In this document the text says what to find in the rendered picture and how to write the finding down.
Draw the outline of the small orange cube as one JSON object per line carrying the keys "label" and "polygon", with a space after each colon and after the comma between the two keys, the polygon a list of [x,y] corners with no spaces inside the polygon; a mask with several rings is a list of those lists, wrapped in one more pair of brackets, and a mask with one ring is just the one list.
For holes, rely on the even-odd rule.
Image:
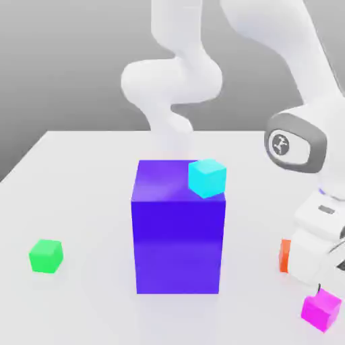
{"label": "small orange cube", "polygon": [[282,239],[280,242],[280,252],[278,256],[279,270],[281,273],[288,273],[288,260],[290,255],[291,240]]}

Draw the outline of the small cyan cube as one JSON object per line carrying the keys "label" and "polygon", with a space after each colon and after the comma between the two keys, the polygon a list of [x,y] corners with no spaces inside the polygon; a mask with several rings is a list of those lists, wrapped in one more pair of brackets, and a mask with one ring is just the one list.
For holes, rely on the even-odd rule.
{"label": "small cyan cube", "polygon": [[188,164],[188,188],[206,199],[225,192],[227,168],[214,159]]}

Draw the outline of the small magenta cube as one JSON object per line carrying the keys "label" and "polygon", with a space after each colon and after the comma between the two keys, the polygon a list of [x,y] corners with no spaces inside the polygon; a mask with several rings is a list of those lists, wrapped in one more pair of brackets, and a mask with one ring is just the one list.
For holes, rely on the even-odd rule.
{"label": "small magenta cube", "polygon": [[304,300],[301,318],[325,333],[336,320],[342,300],[320,288],[315,296]]}

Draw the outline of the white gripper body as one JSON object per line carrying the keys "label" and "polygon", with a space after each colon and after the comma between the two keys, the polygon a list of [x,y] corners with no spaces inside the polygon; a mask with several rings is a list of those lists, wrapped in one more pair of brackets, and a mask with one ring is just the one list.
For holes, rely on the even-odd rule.
{"label": "white gripper body", "polygon": [[345,290],[345,237],[333,242],[298,228],[291,238],[288,273],[311,288]]}

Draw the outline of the small green cube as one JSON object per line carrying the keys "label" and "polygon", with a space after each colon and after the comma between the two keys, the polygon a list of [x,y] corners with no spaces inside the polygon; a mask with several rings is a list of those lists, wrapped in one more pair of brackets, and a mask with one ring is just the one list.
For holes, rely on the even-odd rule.
{"label": "small green cube", "polygon": [[63,261],[61,241],[40,239],[29,252],[33,272],[54,274]]}

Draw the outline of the large blue box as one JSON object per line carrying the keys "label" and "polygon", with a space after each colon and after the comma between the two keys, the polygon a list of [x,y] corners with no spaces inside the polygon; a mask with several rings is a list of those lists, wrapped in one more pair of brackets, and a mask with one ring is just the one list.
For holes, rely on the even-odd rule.
{"label": "large blue box", "polygon": [[226,198],[188,188],[194,160],[140,160],[131,197],[139,294],[216,294]]}

